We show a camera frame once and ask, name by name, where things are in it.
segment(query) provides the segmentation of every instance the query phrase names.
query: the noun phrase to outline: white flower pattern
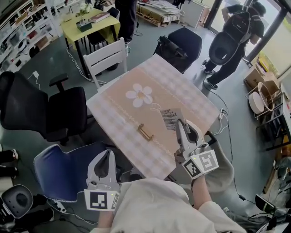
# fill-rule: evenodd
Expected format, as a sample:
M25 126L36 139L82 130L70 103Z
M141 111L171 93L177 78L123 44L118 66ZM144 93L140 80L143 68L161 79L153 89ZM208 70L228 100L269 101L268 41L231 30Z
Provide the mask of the white flower pattern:
M141 107L143 102L146 104L151 104L153 102L153 98L150 96L152 93L152 89L149 86L145 86L145 88L142 88L142 86L138 83L135 83L133 85L134 91L128 91L125 95L129 99L133 100L133 107Z

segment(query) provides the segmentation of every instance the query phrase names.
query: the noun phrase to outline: white bowl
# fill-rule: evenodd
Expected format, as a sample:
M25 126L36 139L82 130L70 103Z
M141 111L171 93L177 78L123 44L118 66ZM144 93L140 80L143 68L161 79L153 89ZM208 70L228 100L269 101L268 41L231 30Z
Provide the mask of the white bowl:
M251 106L252 111L255 114L260 114L264 111L264 101L262 100L261 96L258 92L253 92L249 96L249 104Z

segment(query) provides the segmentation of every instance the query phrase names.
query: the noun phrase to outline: checkered tablecloth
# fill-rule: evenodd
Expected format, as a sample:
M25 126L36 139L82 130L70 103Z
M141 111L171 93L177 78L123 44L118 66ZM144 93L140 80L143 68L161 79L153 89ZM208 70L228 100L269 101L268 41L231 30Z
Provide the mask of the checkered tablecloth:
M193 83L158 55L153 55L136 68L142 69L195 114L202 133L206 133L219 110ZM137 131L138 123L128 121L105 93L94 95L87 101L87 106L106 134L145 177L165 179L175 169L174 155L158 142L148 142Z

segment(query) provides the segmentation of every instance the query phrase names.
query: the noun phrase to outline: hair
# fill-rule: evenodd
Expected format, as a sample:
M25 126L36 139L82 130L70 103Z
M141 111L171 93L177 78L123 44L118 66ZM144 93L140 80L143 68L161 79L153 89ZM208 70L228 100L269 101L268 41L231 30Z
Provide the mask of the hair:
M266 13L265 7L262 5L262 3L258 1L253 1L251 7L254 8L260 16L264 16L264 14Z

